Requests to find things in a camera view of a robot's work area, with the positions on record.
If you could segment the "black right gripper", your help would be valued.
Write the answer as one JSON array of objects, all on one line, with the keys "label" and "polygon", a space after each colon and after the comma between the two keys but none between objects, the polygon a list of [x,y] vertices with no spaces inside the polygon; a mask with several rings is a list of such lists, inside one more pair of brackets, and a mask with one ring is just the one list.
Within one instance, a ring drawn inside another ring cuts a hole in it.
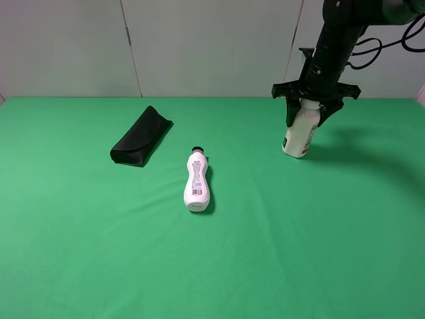
[{"label": "black right gripper", "polygon": [[347,56],[330,56],[328,51],[317,53],[313,48],[301,48],[305,58],[298,80],[274,84],[272,97],[286,97],[286,126],[292,127],[301,110],[299,98],[319,101],[321,127],[334,113],[344,107],[342,98],[358,99],[361,89],[354,84],[339,82]]}]

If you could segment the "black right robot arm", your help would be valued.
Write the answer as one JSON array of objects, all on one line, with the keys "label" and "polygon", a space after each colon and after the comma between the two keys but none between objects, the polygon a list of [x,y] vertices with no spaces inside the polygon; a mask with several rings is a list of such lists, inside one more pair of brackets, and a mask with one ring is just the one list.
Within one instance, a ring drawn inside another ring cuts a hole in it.
[{"label": "black right robot arm", "polygon": [[291,127],[301,100],[319,104],[319,123],[343,107],[343,99],[358,99],[357,85],[339,79],[360,37],[371,25],[415,26],[424,17],[423,1],[325,1],[324,25],[314,48],[303,48],[305,62],[298,80],[274,84],[272,97],[286,99],[286,125]]}]

